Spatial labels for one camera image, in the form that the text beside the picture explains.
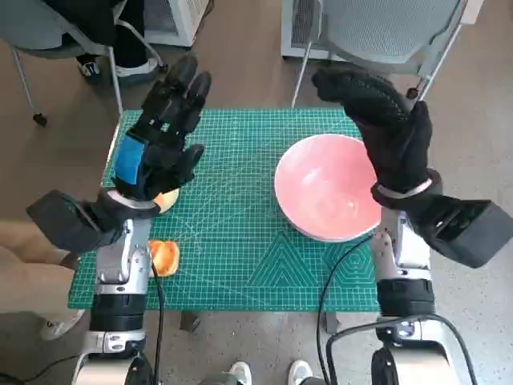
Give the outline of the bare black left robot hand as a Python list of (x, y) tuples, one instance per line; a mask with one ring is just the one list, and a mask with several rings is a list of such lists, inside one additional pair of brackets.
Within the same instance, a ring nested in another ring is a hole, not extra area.
[(198, 74), (197, 67), (196, 56), (183, 56), (148, 93), (115, 159), (113, 183), (122, 196), (152, 201), (194, 179), (204, 146), (187, 147), (186, 136), (199, 124), (212, 84), (211, 74)]

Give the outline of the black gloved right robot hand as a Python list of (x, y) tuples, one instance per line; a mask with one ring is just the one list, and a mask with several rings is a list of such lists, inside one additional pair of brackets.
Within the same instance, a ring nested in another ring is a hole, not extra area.
[(320, 69), (312, 82), (321, 100), (339, 103), (356, 124), (381, 186), (407, 193), (430, 178), (425, 101), (410, 105), (390, 81), (364, 71)]

